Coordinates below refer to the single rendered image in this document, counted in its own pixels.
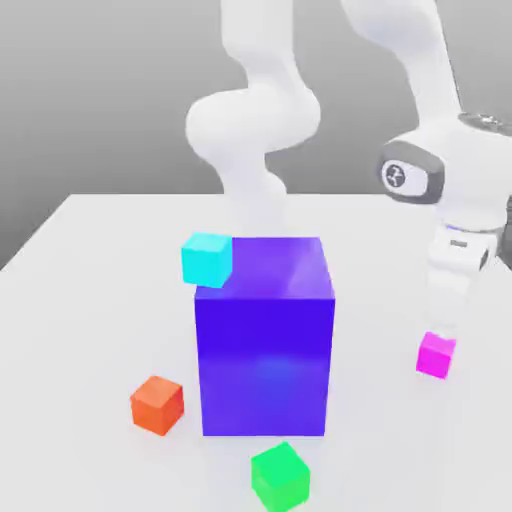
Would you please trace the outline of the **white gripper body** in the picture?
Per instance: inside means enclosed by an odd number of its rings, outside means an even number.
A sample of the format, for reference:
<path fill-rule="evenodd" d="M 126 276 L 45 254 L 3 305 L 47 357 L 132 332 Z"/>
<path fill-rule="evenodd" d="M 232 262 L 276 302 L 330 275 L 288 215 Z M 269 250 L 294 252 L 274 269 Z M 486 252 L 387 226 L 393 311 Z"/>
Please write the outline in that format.
<path fill-rule="evenodd" d="M 463 314 L 474 271 L 429 265 L 427 270 L 427 311 L 433 323 L 457 323 Z"/>

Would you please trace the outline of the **small magenta cube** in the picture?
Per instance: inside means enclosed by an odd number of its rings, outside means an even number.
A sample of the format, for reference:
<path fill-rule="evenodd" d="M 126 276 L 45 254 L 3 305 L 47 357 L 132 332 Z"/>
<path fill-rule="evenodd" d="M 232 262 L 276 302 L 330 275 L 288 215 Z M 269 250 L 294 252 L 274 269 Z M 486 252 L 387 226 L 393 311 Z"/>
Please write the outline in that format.
<path fill-rule="evenodd" d="M 416 371 L 445 380 L 455 347 L 455 338 L 444 338 L 433 332 L 426 332 L 419 346 Z"/>

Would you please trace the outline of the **small cyan cube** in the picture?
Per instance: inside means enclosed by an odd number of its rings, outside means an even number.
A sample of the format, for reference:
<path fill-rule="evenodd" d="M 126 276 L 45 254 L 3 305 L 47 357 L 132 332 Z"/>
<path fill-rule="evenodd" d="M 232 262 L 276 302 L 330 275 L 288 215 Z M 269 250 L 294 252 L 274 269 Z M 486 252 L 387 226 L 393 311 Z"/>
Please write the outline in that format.
<path fill-rule="evenodd" d="M 232 273 L 232 242 L 227 235 L 194 233 L 181 248 L 184 282 L 221 288 Z"/>

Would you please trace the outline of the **small green cube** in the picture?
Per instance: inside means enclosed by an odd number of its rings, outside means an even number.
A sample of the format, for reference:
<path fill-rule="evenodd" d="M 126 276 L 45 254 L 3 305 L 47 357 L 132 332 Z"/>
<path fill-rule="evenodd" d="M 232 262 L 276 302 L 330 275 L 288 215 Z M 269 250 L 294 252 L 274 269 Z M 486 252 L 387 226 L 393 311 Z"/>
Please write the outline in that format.
<path fill-rule="evenodd" d="M 288 512 L 310 496 L 311 472 L 286 441 L 251 458 L 251 487 L 267 512 Z"/>

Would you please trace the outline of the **small orange cube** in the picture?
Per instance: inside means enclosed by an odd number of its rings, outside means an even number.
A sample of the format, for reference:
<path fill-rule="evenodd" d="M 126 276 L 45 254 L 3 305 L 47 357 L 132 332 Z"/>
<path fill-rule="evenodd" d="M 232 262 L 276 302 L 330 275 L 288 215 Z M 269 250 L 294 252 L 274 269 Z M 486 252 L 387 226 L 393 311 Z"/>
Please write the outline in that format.
<path fill-rule="evenodd" d="M 135 425 L 160 436 L 184 414 L 183 386 L 160 376 L 151 376 L 130 397 Z"/>

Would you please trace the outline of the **large blue box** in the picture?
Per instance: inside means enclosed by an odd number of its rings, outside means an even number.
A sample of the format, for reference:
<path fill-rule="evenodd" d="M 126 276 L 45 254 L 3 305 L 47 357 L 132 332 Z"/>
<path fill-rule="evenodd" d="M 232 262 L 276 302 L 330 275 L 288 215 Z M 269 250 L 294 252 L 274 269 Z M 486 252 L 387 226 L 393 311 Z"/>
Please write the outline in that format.
<path fill-rule="evenodd" d="M 234 239 L 227 282 L 194 297 L 204 435 L 322 436 L 335 305 L 319 238 Z"/>

